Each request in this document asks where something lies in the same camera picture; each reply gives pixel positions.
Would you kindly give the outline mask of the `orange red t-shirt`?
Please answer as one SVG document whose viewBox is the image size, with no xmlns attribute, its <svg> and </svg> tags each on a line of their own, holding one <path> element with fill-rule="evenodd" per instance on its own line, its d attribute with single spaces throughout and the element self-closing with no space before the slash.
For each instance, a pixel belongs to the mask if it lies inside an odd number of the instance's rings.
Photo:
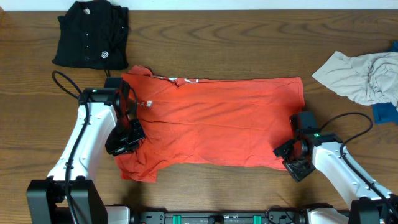
<svg viewBox="0 0 398 224">
<path fill-rule="evenodd" d="M 283 169 L 274 149 L 292 137 L 290 117 L 305 105 L 298 77 L 209 80 L 154 75 L 136 65 L 123 79 L 146 136 L 116 157 L 123 179 L 155 182 L 173 164 Z"/>
</svg>

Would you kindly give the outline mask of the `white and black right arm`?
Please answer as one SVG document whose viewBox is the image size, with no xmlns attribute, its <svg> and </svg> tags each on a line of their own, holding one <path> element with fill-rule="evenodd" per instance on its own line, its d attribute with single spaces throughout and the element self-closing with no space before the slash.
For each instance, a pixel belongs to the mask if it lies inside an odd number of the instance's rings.
<svg viewBox="0 0 398 224">
<path fill-rule="evenodd" d="M 314 205 L 285 213 L 286 223 L 397 223 L 397 195 L 372 178 L 347 150 L 347 142 L 318 127 L 313 113 L 290 117 L 293 137 L 274 149 L 296 182 L 320 171 L 348 206 L 348 213 Z"/>
</svg>

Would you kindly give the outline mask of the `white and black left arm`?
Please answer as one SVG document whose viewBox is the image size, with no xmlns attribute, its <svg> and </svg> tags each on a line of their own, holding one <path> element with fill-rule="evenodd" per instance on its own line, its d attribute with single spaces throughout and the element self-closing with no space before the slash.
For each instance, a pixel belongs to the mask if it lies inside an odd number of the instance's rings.
<svg viewBox="0 0 398 224">
<path fill-rule="evenodd" d="M 32 180 L 27 202 L 32 223 L 132 223 L 126 205 L 105 205 L 94 179 L 102 153 L 130 154 L 145 138 L 127 105 L 132 87 L 108 77 L 103 88 L 86 88 L 78 97 L 78 118 L 67 146 L 44 180 Z"/>
</svg>

